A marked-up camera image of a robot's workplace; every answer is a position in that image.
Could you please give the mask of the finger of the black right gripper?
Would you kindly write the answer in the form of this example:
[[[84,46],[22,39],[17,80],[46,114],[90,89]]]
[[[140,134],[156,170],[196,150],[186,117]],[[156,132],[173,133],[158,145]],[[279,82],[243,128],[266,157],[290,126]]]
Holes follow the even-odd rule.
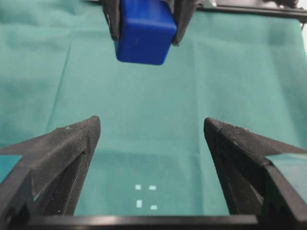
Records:
[[[199,7],[198,0],[171,1],[173,18],[177,26],[177,31],[172,41],[172,44],[174,46],[179,46],[188,28],[189,22],[192,19],[192,16],[198,7]]]
[[[120,38],[120,0],[103,0],[103,13],[113,41]]]

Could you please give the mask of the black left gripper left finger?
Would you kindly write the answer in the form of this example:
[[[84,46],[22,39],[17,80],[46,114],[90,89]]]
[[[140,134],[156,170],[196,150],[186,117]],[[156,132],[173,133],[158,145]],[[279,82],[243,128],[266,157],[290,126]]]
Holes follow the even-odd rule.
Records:
[[[0,227],[33,216],[72,215],[100,138],[100,119],[92,116],[0,150]]]

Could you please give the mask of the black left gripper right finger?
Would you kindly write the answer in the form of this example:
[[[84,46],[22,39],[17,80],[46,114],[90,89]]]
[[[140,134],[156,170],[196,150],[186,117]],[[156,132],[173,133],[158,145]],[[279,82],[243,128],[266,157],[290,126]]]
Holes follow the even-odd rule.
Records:
[[[208,117],[203,125],[230,215],[214,217],[212,226],[225,230],[304,230],[307,204],[290,180],[271,161],[305,149],[243,127]]]

